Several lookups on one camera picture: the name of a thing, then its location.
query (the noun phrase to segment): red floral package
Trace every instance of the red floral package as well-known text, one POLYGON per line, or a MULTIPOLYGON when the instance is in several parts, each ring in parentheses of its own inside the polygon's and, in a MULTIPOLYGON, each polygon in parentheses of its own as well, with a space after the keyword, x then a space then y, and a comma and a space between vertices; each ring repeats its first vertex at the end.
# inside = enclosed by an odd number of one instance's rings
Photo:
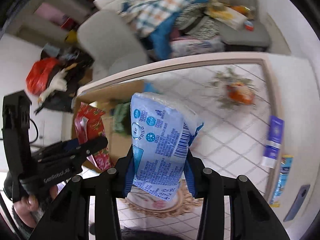
MULTIPOLYGON (((101 120, 104 114, 105 112, 98 108, 81 103, 75 118, 76 133, 80 144, 98 136, 106 136, 101 120)), ((102 171, 111 167, 108 147, 88 156, 88 160, 102 171)))

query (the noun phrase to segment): metal screw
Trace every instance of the metal screw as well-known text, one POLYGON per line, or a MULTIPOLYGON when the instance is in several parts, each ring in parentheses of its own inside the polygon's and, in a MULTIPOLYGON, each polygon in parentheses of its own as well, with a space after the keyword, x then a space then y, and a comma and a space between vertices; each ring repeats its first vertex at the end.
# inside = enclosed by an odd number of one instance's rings
POLYGON ((78 175, 72 178, 72 182, 79 182, 80 180, 81 180, 81 177, 78 175))
POLYGON ((248 178, 244 175, 240 175, 239 176, 239 180, 242 181, 242 182, 246 182, 248 180, 248 178))
POLYGON ((107 170, 107 173, 109 173, 109 174, 115 174, 116 172, 117 172, 116 168, 110 168, 107 170))
POLYGON ((204 168, 202 171, 205 174, 211 174, 212 173, 212 170, 210 168, 204 168))

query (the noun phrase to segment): tile pattern tablecloth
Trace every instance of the tile pattern tablecloth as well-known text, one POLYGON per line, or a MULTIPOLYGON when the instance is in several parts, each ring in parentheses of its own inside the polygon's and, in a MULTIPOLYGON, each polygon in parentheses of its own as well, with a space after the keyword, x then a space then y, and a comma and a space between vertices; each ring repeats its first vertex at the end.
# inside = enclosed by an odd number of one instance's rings
MULTIPOLYGON (((161 93, 182 100, 204 119, 205 125, 191 146, 194 156, 201 158, 206 167, 223 176, 236 178, 240 174, 246 175, 264 194, 269 169, 261 166, 261 159, 268 130, 270 103, 260 65, 204 66, 154 74, 143 79, 152 82, 161 93), (241 111, 220 109, 220 103, 215 99, 203 97, 205 88, 202 85, 212 80, 215 71, 224 71, 226 67, 253 80, 259 89, 256 108, 246 107, 241 111)), ((90 172, 85 172, 84 177, 92 176, 90 172)), ((186 240, 196 239, 202 207, 177 217, 158 219, 132 211, 121 200, 117 200, 117 204, 122 226, 178 235, 186 240)), ((92 209, 94 205, 91 205, 91 221, 94 220, 92 209)), ((224 238, 230 238, 228 197, 225 197, 224 238)))

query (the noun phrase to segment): red plastic bag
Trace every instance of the red plastic bag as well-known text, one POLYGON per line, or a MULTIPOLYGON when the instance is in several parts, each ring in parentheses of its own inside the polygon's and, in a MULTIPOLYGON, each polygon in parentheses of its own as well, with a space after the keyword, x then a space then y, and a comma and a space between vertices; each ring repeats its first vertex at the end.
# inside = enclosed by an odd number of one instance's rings
MULTIPOLYGON (((98 108, 81 103, 75 118, 75 127, 79 144, 83 144, 98 136, 106 136, 101 120, 101 116, 104 114, 105 112, 98 108)), ((111 168, 108 147, 87 158, 93 165, 102 171, 111 168)))
POLYGON ((52 69, 60 62, 54 57, 41 59, 33 64, 26 82, 27 89, 34 95, 39 96, 47 88, 49 75, 52 69))

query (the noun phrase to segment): flower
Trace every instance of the flower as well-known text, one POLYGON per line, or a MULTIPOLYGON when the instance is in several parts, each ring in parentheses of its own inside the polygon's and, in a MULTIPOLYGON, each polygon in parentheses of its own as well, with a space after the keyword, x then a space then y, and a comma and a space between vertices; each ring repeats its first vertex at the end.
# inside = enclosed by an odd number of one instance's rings
POLYGON ((156 200, 156 201, 153 202, 152 206, 153 206, 155 209, 164 208, 164 207, 165 207, 165 201, 163 201, 163 200, 156 200))

